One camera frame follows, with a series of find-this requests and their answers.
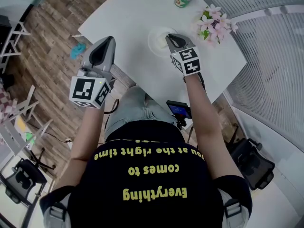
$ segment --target small screen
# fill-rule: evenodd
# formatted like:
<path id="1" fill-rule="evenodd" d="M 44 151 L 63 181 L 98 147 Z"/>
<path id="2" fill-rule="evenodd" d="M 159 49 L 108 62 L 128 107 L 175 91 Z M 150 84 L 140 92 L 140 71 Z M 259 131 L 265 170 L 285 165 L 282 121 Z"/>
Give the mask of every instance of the small screen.
<path id="1" fill-rule="evenodd" d="M 181 114 L 183 116 L 186 116 L 186 118 L 190 118 L 187 111 L 183 107 L 178 107 L 174 105 L 169 105 L 170 110 L 173 112 L 173 114 Z"/>

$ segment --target shoulder strap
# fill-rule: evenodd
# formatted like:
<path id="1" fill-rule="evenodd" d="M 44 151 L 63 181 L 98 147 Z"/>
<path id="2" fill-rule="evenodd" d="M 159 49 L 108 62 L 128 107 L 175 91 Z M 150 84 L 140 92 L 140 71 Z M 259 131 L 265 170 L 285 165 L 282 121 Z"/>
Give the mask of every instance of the shoulder strap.
<path id="1" fill-rule="evenodd" d="M 249 211 L 237 199 L 219 189 L 224 203 L 222 228 L 244 228 L 249 220 Z"/>
<path id="2" fill-rule="evenodd" d="M 70 196 L 71 193 L 67 194 L 59 203 L 55 203 L 45 211 L 43 215 L 45 228 L 71 228 L 71 220 L 67 212 Z"/>

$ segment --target jeans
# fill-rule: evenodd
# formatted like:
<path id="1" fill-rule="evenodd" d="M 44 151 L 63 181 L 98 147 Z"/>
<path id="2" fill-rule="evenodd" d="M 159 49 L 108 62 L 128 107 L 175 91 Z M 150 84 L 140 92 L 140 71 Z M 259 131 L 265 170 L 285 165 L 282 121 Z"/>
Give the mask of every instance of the jeans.
<path id="1" fill-rule="evenodd" d="M 104 139 L 126 123 L 139 120 L 157 120 L 176 126 L 175 117 L 166 112 L 152 99 L 145 100 L 146 93 L 139 87 L 129 88 L 119 101 L 118 108 L 113 112 L 104 132 Z"/>

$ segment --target wooden floor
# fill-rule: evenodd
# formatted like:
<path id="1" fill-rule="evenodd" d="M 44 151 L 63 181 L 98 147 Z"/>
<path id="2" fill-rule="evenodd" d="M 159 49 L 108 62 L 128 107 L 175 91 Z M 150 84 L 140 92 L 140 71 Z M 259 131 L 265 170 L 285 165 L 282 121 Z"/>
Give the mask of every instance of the wooden floor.
<path id="1" fill-rule="evenodd" d="M 45 122 L 53 119 L 47 132 L 62 141 L 66 138 L 74 139 L 83 116 L 83 108 L 77 107 L 68 99 L 71 77 L 76 75 L 82 60 L 81 56 L 72 60 L 70 52 L 78 42 L 85 43 L 87 48 L 91 45 L 85 38 L 71 36 L 79 34 L 79 26 L 105 1 L 43 0 L 26 18 L 25 27 L 32 36 L 23 36 L 18 43 L 22 55 L 11 57 L 9 61 L 7 73 L 15 76 L 15 85 L 9 89 L 11 97 L 24 100 L 31 85 L 34 85 L 36 90 L 33 100 L 40 102 L 35 112 Z M 127 88 L 134 85 L 117 67 L 113 68 L 112 73 L 119 80 L 106 99 L 106 110 L 110 110 L 114 100 L 121 98 Z M 225 116 L 221 118 L 223 130 L 229 129 L 226 132 L 231 137 L 232 122 L 236 120 L 226 104 L 222 98 L 216 108 L 219 114 L 222 112 Z M 183 132 L 183 135 L 188 138 L 187 133 Z M 104 141 L 103 136 L 104 125 L 100 143 Z M 193 137 L 190 143 L 196 145 L 195 136 Z M 48 165 L 55 164 L 56 168 L 51 173 L 60 175 L 70 156 L 67 144 L 45 134 L 37 141 L 33 152 L 39 154 L 43 147 L 46 149 L 43 161 Z"/>

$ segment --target black t-shirt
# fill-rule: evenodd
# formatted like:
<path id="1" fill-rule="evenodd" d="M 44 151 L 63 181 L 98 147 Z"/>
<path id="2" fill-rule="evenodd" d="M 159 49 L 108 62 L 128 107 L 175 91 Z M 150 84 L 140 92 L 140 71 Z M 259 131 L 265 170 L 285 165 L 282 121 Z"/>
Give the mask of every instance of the black t-shirt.
<path id="1" fill-rule="evenodd" d="M 95 227 L 205 224 L 217 228 L 224 213 L 218 188 L 251 213 L 252 200 L 243 178 L 212 180 L 203 155 L 185 144 L 175 126 L 137 121 L 113 132 L 96 149 L 76 187 L 51 192 L 40 206 L 44 212 L 71 192 L 67 210 L 72 227 L 90 223 Z"/>

